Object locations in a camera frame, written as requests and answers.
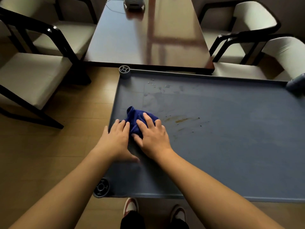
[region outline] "cable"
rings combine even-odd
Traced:
[[[122,13],[122,12],[119,12],[119,11],[115,11],[115,10],[110,9],[110,8],[108,7],[108,5],[107,5],[107,3],[108,3],[109,1],[124,1],[124,0],[108,0],[108,1],[106,2],[106,6],[107,6],[107,8],[108,8],[109,10],[111,10],[111,11],[113,11],[113,12],[116,12],[116,13],[119,13],[119,14],[125,14],[125,13]]]

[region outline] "white device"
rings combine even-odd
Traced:
[[[139,10],[139,9],[144,9],[145,2],[144,0],[124,0],[124,5],[126,10],[129,9]]]

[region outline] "blue cloth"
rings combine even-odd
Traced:
[[[141,130],[139,129],[139,126],[137,125],[137,119],[144,122],[144,124],[146,124],[146,126],[147,126],[146,120],[143,117],[144,112],[145,111],[136,110],[133,106],[130,106],[127,109],[127,118],[125,119],[125,121],[130,123],[130,131],[129,131],[130,136],[134,133],[134,134],[139,135],[140,138],[143,138],[143,134],[142,134]],[[153,114],[151,114],[149,112],[145,112],[145,113],[147,113],[147,115],[150,116],[153,123],[155,124],[155,120],[157,120],[158,117],[154,116]]]

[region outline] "left hand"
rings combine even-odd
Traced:
[[[125,120],[122,120],[121,122],[116,120],[110,133],[108,133],[108,126],[105,126],[102,137],[91,152],[105,155],[112,162],[139,162],[139,158],[132,155],[127,149],[129,128],[130,123],[127,122],[125,124]]]

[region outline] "sneaker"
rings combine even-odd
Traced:
[[[172,222],[173,218],[181,219],[182,221],[186,221],[185,210],[180,205],[175,205],[172,212],[170,213],[170,222]]]
[[[139,204],[135,198],[128,198],[124,206],[123,217],[125,217],[132,210],[139,212]]]

